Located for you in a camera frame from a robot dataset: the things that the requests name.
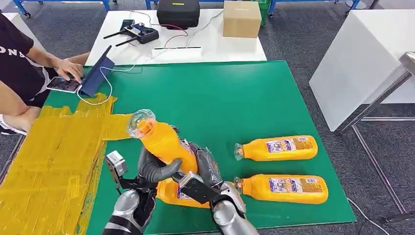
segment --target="green table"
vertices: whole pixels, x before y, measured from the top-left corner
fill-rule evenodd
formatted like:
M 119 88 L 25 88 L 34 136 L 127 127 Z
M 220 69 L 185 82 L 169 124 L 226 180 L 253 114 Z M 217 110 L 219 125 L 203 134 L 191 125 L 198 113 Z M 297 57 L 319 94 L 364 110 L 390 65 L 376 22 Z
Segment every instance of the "green table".
M 329 197 L 320 205 L 257 201 L 242 196 L 247 217 L 257 228 L 353 222 L 356 218 L 333 169 L 316 127 L 285 61 L 146 65 L 135 73 L 116 72 L 109 79 L 118 97 L 114 114 L 138 109 L 153 110 L 159 121 L 177 125 L 180 135 L 208 146 L 224 180 L 255 174 L 319 175 L 327 183 Z M 101 92 L 108 94 L 108 85 Z M 46 105 L 76 108 L 73 94 L 51 92 Z M 306 161 L 236 161 L 233 145 L 257 138 L 312 135 L 317 156 Z M 135 139 L 110 141 L 106 152 L 118 150 L 126 159 L 128 177 L 137 175 L 141 143 Z M 118 197 L 106 166 L 88 228 L 100 234 Z M 157 200 L 146 234 L 215 231 L 207 209 L 168 205 Z

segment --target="gray carpet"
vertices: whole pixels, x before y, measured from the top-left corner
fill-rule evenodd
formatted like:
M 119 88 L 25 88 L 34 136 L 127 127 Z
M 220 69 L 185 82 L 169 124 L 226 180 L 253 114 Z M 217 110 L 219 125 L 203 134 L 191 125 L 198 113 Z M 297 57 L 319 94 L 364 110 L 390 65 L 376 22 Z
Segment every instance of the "gray carpet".
M 32 14 L 26 24 L 39 41 L 51 53 L 69 57 L 84 53 L 92 48 L 102 21 L 104 7 L 99 4 L 62 4 L 35 2 L 24 4 Z M 202 8 L 221 8 L 221 3 L 202 3 Z M 123 1 L 111 4 L 112 10 L 145 9 L 143 0 Z M 369 218 L 398 213 L 388 192 L 382 185 L 374 168 L 349 131 L 345 135 L 331 133 L 324 121 L 308 81 L 313 75 L 337 31 L 344 21 L 344 3 L 279 3 L 275 16 L 268 19 L 261 29 L 259 38 L 268 60 L 286 60 L 297 82 L 304 101 L 319 131 L 337 175 L 349 198 L 354 200 Z M 5 12 L 17 12 L 10 4 Z M 373 115 L 414 115 L 414 105 L 382 105 Z M 369 146 L 377 156 L 396 193 L 408 210 L 415 210 L 414 182 L 415 146 L 412 144 L 414 126 L 367 124 L 358 125 Z M 8 156 L 16 137 L 0 137 L 0 164 Z M 305 226 L 295 228 L 264 229 L 260 234 L 281 235 L 340 235 L 358 234 L 363 217 L 353 208 L 357 223 Z M 414 221 L 403 221 L 384 227 L 391 235 L 415 234 Z M 362 235 L 383 234 L 378 228 L 366 223 Z

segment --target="red wire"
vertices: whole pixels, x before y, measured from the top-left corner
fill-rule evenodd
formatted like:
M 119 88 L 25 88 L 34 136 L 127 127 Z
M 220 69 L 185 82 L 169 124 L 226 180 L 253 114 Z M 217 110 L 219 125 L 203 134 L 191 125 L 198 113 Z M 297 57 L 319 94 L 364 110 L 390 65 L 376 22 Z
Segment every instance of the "red wire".
M 186 30 L 184 30 L 184 29 L 182 29 L 178 26 L 172 25 L 172 24 L 155 24 L 155 23 L 152 23 L 152 25 L 160 25 L 160 26 L 164 26 L 164 27 L 166 27 L 166 26 L 173 27 L 173 28 L 176 28 L 176 29 L 180 29 L 181 31 L 183 31 L 186 34 L 186 35 L 180 34 L 180 35 L 176 35 L 176 36 L 173 36 L 173 37 L 169 38 L 167 40 L 167 42 L 164 44 L 164 48 L 166 48 L 167 43 L 170 42 L 170 40 L 172 40 L 173 38 L 180 37 L 180 36 L 184 36 L 184 37 L 189 36 L 189 34 L 186 32 Z
M 157 24 L 157 23 L 151 23 L 151 17 L 150 17 L 150 15 L 145 14 L 145 13 L 142 13 L 142 12 L 139 12 L 139 11 L 131 11 L 131 12 L 130 12 L 130 18 L 131 18 L 131 13 L 132 13 L 132 12 L 136 12 L 136 13 L 140 13 L 140 14 L 146 15 L 146 16 L 148 17 L 148 19 L 149 19 L 149 23 L 150 23 L 150 25 L 170 26 L 170 27 L 173 27 L 173 28 L 176 28 L 176 29 L 180 29 L 181 31 L 183 31 L 183 32 L 186 34 L 186 35 L 180 34 L 180 35 L 176 35 L 176 36 L 173 36 L 173 37 L 169 38 L 169 39 L 167 40 L 167 42 L 164 44 L 164 48 L 167 46 L 167 43 L 168 43 L 170 40 L 172 40 L 173 38 L 175 38 L 175 37 L 179 37 L 179 36 L 188 37 L 188 36 L 189 36 L 189 34 L 186 32 L 186 30 L 184 30 L 184 29 L 182 29 L 182 28 L 180 28 L 180 27 L 178 27 L 178 26 L 176 26 L 176 25 L 172 25 L 172 24 Z
M 180 36 L 184 36 L 184 37 L 187 37 L 187 35 L 183 35 L 183 34 L 180 34 L 180 35 L 176 35 L 176 36 L 173 36 L 173 37 L 171 37 L 171 38 L 169 38 L 169 40 L 167 40 L 167 42 L 164 44 L 164 48 L 166 48 L 166 46 L 167 46 L 167 43 L 170 41 L 170 40 L 172 40 L 173 38 L 175 38 L 175 37 L 180 37 Z
M 176 29 L 180 29 L 181 31 L 183 31 L 186 34 L 186 36 L 189 36 L 189 34 L 186 32 L 186 30 L 184 30 L 184 29 L 182 29 L 178 26 L 172 25 L 172 24 L 155 24 L 155 23 L 152 23 L 152 25 L 160 25 L 160 26 L 164 26 L 164 27 L 170 26 L 170 27 L 173 27 L 173 28 L 176 28 Z

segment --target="orange juice bottle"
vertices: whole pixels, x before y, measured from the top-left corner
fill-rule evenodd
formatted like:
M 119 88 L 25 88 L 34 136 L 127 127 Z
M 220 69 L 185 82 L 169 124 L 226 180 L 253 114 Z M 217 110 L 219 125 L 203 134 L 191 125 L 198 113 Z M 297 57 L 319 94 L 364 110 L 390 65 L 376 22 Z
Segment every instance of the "orange juice bottle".
M 184 173 L 197 172 L 196 157 L 186 140 L 181 140 L 176 131 L 167 123 L 156 121 L 156 116 L 149 109 L 135 112 L 127 127 L 133 138 L 138 138 L 144 147 L 166 164 L 181 158 L 180 169 Z
M 325 181 L 314 175 L 254 175 L 235 178 L 236 188 L 256 200 L 321 204 L 328 198 Z
M 198 207 L 209 209 L 209 202 L 200 204 L 196 200 L 180 192 L 179 184 L 173 181 L 172 178 L 160 181 L 157 185 L 157 198 L 167 204 L 179 205 L 185 207 Z
M 235 144 L 235 158 L 255 161 L 303 160 L 315 157 L 317 143 L 312 136 L 287 136 L 257 139 L 251 143 Z

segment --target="robotic hand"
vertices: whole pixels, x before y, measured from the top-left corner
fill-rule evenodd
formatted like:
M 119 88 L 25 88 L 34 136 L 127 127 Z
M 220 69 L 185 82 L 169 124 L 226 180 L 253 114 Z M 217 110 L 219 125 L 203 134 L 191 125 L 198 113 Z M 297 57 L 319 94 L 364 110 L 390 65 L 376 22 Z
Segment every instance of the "robotic hand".
M 213 221 L 218 229 L 224 235 L 257 235 L 256 229 L 246 219 L 246 207 L 239 192 L 232 183 L 222 181 L 211 152 L 191 142 L 189 144 L 198 162 L 200 176 L 195 176 L 201 178 L 200 182 L 209 190 L 208 197 L 204 194 L 200 197 L 197 195 L 197 198 L 209 199 Z M 175 159 L 166 165 L 143 147 L 138 162 L 139 176 L 133 180 L 123 179 L 122 175 L 127 170 L 125 161 L 118 153 L 118 156 L 114 157 L 111 157 L 111 154 L 107 155 L 105 160 L 114 180 L 120 188 L 130 189 L 121 194 L 115 203 L 103 235 L 141 235 L 155 208 L 157 182 L 172 177 L 182 185 L 189 182 L 191 177 L 189 174 L 184 176 L 181 172 L 181 159 Z
M 116 151 L 108 154 L 105 161 L 113 179 L 119 188 L 128 189 L 115 203 L 114 211 L 108 221 L 103 235 L 141 235 L 147 227 L 156 205 L 157 182 L 175 174 L 182 165 L 181 159 L 175 159 L 166 165 L 157 157 L 141 149 L 138 172 L 135 179 L 124 179 L 122 175 L 128 170 L 123 157 Z

